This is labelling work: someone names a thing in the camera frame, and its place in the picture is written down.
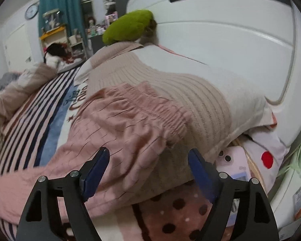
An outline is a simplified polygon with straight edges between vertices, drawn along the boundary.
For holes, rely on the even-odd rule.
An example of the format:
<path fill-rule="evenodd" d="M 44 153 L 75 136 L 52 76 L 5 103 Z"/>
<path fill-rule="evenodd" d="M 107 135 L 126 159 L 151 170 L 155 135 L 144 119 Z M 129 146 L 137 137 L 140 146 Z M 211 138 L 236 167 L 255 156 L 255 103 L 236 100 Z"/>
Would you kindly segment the striped plush bed blanket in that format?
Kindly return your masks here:
<path fill-rule="evenodd" d="M 67 140 L 69 126 L 88 97 L 86 82 L 74 85 L 75 74 L 70 70 L 47 82 L 8 122 L 0 153 L 0 176 L 44 166 Z M 126 205 L 139 202 L 143 201 L 135 194 Z"/>

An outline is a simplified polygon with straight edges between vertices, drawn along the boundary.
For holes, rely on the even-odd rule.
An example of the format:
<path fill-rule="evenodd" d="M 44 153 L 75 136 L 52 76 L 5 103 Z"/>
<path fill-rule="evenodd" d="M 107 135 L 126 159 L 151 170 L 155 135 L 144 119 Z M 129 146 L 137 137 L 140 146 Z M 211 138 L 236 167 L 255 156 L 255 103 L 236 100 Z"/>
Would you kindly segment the pink checked pants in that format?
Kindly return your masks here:
<path fill-rule="evenodd" d="M 37 179 L 66 176 L 106 147 L 110 162 L 86 208 L 91 217 L 123 206 L 144 185 L 160 155 L 183 139 L 191 112 L 160 97 L 146 82 L 101 89 L 79 109 L 68 139 L 46 166 L 0 176 L 0 218 L 19 223 Z"/>

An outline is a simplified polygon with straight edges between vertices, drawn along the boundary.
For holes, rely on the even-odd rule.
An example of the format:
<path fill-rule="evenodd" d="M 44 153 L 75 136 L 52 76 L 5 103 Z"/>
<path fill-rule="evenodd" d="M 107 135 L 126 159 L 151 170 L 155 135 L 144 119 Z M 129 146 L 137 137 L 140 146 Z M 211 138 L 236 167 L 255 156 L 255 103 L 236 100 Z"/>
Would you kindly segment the white bed headboard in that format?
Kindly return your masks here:
<path fill-rule="evenodd" d="M 155 42 L 259 86 L 288 146 L 301 142 L 301 12 L 293 0 L 130 0 L 148 9 Z"/>

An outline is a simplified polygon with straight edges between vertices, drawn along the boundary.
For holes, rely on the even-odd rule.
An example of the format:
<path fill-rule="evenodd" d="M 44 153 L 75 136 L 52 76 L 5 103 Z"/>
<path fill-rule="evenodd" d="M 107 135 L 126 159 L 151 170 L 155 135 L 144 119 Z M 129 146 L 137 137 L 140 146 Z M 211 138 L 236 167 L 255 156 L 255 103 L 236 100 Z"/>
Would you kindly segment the pink phone on bed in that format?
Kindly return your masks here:
<path fill-rule="evenodd" d="M 218 172 L 227 173 L 232 179 L 248 181 L 251 178 L 247 157 L 241 146 L 222 150 L 215 162 Z"/>

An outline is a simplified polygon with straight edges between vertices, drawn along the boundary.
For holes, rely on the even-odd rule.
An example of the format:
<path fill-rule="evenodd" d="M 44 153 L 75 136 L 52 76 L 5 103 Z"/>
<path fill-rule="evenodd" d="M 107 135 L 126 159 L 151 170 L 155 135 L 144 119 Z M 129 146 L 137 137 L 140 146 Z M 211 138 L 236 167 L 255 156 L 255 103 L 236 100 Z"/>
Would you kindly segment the white door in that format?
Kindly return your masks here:
<path fill-rule="evenodd" d="M 5 41 L 5 53 L 10 72 L 23 72 L 32 67 L 32 53 L 25 25 L 8 36 Z"/>

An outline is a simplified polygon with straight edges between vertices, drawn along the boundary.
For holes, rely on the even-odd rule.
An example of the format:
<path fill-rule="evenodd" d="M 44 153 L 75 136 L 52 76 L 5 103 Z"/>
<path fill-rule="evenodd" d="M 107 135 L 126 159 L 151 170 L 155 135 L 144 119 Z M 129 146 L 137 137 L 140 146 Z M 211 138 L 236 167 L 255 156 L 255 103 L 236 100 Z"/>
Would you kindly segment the teal curtain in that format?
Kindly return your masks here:
<path fill-rule="evenodd" d="M 87 36 L 80 0 L 39 0 L 38 7 L 38 31 L 42 34 L 45 27 L 43 14 L 53 9 L 61 11 L 61 22 L 66 24 L 67 35 L 73 35 L 73 30 L 77 29 L 87 46 Z"/>

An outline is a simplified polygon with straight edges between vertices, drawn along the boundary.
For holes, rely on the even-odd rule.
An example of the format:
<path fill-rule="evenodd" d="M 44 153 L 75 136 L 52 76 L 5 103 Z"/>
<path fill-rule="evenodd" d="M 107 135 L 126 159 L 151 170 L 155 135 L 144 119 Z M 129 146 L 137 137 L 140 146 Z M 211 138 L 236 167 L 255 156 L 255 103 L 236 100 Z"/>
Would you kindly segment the yellow white shelf cabinet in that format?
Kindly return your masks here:
<path fill-rule="evenodd" d="M 66 25 L 61 25 L 51 31 L 46 32 L 40 37 L 42 48 L 47 48 L 52 43 L 68 43 Z"/>

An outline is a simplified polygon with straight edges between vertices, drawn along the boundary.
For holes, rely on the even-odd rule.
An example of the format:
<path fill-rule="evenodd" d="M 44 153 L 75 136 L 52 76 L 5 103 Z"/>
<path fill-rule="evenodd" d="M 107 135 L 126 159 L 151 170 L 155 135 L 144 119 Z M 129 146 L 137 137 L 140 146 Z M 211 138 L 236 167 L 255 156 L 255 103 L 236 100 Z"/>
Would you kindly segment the round wall clock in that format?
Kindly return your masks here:
<path fill-rule="evenodd" d="M 39 4 L 33 3 L 25 11 L 25 14 L 24 14 L 25 19 L 26 20 L 33 19 L 38 14 L 38 11 L 39 11 Z"/>

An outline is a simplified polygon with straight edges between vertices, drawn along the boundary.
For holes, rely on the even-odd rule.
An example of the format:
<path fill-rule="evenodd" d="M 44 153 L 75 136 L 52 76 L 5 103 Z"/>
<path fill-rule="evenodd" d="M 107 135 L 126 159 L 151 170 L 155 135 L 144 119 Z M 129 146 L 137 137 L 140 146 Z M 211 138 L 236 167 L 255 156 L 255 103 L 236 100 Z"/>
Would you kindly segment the crumpled beige grey duvet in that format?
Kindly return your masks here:
<path fill-rule="evenodd" d="M 26 69 L 17 80 L 0 91 L 0 128 L 39 88 L 57 76 L 57 69 L 39 63 Z"/>

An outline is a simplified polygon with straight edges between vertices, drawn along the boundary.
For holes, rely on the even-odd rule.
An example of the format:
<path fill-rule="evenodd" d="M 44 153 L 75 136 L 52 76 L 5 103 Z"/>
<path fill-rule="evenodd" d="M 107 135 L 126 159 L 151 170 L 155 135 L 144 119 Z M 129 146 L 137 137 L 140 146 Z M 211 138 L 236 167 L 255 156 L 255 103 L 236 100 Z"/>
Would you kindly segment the glass display case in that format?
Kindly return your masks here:
<path fill-rule="evenodd" d="M 61 16 L 61 11 L 58 8 L 45 12 L 42 15 L 44 20 L 44 30 L 47 32 L 55 28 L 59 28 L 60 16 Z"/>

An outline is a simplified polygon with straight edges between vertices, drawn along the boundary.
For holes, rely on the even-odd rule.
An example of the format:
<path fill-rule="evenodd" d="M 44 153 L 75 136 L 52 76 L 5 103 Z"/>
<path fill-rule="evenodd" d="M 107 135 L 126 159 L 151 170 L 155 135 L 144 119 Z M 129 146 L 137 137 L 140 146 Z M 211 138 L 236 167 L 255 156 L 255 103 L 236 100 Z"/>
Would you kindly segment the mannequin head with wig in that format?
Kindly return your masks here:
<path fill-rule="evenodd" d="M 96 21 L 92 16 L 88 18 L 88 28 L 91 35 L 94 35 L 94 33 L 96 32 Z"/>

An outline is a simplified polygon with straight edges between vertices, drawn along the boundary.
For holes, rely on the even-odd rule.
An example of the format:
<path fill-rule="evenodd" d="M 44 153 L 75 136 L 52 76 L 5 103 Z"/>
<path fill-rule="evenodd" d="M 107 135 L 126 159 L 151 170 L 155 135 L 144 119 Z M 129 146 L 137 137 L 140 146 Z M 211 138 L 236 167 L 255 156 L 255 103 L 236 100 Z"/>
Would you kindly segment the beige striped pillow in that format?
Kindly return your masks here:
<path fill-rule="evenodd" d="M 216 161 L 219 152 L 242 133 L 275 124 L 264 94 L 233 72 L 211 68 L 155 45 L 126 52 L 94 68 L 85 80 L 87 95 L 123 82 L 148 82 L 162 97 L 174 100 L 192 113 L 193 121 L 182 141 L 166 150 L 142 188 L 144 201 L 191 180 L 187 153 L 196 148 L 205 160 Z"/>

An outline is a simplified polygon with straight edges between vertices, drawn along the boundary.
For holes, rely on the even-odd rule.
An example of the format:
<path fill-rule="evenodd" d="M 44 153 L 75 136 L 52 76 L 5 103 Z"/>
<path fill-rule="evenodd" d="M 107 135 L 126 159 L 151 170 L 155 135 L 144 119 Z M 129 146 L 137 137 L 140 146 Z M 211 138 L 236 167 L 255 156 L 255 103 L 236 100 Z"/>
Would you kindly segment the green plush toy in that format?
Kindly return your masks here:
<path fill-rule="evenodd" d="M 156 27 L 157 22 L 151 11 L 135 10 L 110 24 L 102 35 L 102 41 L 106 46 L 121 41 L 136 41 L 143 36 L 151 37 Z"/>

